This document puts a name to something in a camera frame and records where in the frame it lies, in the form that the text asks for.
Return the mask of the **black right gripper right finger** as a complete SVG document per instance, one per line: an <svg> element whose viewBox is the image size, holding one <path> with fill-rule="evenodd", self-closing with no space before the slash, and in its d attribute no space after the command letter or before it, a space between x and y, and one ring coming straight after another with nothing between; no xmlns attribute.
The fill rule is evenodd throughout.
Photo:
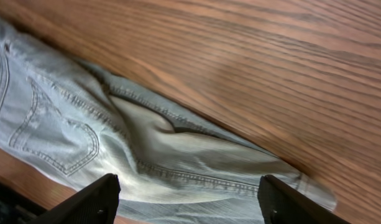
<svg viewBox="0 0 381 224"><path fill-rule="evenodd" d="M272 175L257 193L265 224L350 224Z"/></svg>

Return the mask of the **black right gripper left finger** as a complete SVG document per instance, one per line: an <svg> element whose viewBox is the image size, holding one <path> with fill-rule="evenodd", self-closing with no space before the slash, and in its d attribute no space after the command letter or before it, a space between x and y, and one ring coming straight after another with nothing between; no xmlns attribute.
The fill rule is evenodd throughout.
<svg viewBox="0 0 381 224"><path fill-rule="evenodd" d="M113 224L120 191L118 176L106 174L29 224Z"/></svg>

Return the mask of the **light blue denim shorts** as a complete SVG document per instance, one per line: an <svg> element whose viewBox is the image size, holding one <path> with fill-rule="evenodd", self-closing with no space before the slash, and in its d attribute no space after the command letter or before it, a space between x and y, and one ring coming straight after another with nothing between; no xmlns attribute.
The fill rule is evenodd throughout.
<svg viewBox="0 0 381 224"><path fill-rule="evenodd" d="M328 188L265 149L1 18L0 148L75 190L116 174L118 214L149 223L262 223L265 175L336 208Z"/></svg>

